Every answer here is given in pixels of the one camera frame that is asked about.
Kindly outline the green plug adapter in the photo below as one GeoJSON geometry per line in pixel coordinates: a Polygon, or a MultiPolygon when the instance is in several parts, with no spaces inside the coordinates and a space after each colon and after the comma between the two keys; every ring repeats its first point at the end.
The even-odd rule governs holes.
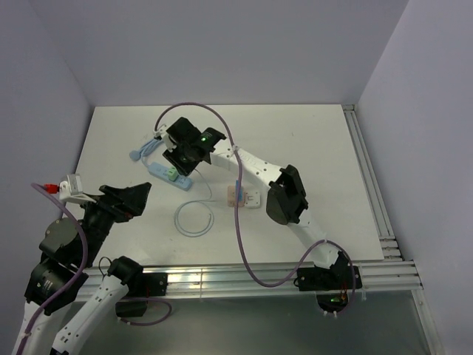
{"type": "Polygon", "coordinates": [[[166,176],[168,178],[168,180],[170,181],[176,181],[179,177],[179,172],[177,171],[177,169],[175,167],[170,167],[166,173],[166,176]]]}

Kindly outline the light blue charger with cable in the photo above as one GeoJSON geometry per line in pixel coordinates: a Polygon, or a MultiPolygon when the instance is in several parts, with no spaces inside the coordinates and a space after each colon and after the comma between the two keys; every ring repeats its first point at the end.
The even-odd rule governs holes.
{"type": "Polygon", "coordinates": [[[187,238],[198,238],[210,232],[214,226],[215,215],[211,207],[214,194],[209,182],[198,172],[202,186],[207,190],[205,197],[181,203],[174,212],[173,223],[178,233],[187,238]]]}

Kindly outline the white plug adapter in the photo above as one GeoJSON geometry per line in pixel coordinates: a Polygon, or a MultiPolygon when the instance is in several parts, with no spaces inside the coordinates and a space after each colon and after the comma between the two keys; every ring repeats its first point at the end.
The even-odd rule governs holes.
{"type": "Polygon", "coordinates": [[[261,205],[261,194],[258,189],[248,189],[245,191],[245,208],[258,209],[261,205]]]}

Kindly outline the pink cube socket adapter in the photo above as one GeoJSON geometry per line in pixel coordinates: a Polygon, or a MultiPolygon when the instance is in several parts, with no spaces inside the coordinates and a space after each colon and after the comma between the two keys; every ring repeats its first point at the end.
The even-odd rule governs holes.
{"type": "Polygon", "coordinates": [[[227,205],[234,208],[239,204],[239,197],[235,186],[227,187],[227,205]]]}

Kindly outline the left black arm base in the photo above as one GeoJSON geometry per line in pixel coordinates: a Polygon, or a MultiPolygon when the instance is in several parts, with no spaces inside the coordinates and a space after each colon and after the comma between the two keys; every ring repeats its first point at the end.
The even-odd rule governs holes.
{"type": "MultiPolygon", "coordinates": [[[[137,278],[132,290],[126,295],[131,298],[161,297],[166,295],[168,284],[167,273],[144,273],[137,278]]],[[[145,301],[123,301],[115,306],[115,313],[118,317],[126,319],[132,317],[142,317],[148,308],[145,301]]]]}

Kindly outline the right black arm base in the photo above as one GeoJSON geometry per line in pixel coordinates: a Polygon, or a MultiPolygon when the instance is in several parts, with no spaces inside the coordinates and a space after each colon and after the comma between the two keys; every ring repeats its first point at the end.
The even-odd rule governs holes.
{"type": "Polygon", "coordinates": [[[322,311],[328,314],[343,311],[352,295],[363,287],[359,268],[350,267],[348,262],[341,262],[341,266],[331,266],[330,269],[317,266],[299,268],[293,284],[301,292],[326,291],[316,299],[322,311]]]}

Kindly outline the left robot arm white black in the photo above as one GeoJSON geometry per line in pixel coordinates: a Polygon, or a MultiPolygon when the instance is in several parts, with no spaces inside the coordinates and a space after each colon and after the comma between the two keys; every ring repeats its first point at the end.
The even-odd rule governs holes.
{"type": "Polygon", "coordinates": [[[99,195],[89,195],[82,192],[79,177],[70,175],[57,185],[32,187],[64,216],[49,225],[39,246],[41,260],[30,274],[13,353],[76,354],[102,314],[143,289],[142,265],[119,257],[111,262],[95,295],[69,323],[62,323],[89,277],[86,268],[92,267],[113,225],[142,215],[152,185],[103,185],[99,195]]]}

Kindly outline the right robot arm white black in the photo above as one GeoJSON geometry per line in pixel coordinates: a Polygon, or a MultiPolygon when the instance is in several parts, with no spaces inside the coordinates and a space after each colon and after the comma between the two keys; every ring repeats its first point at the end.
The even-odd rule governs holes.
{"type": "Polygon", "coordinates": [[[346,277],[337,262],[340,252],[328,243],[327,234],[310,213],[307,194],[299,171],[292,165],[277,166],[239,148],[229,134],[214,128],[199,131],[187,118],[181,117],[171,126],[162,125],[154,132],[166,146],[163,157],[181,175],[190,175],[206,162],[246,179],[265,196],[265,211],[275,223],[287,226],[304,247],[315,247],[308,256],[320,270],[320,280],[328,288],[336,288],[346,277]]]}

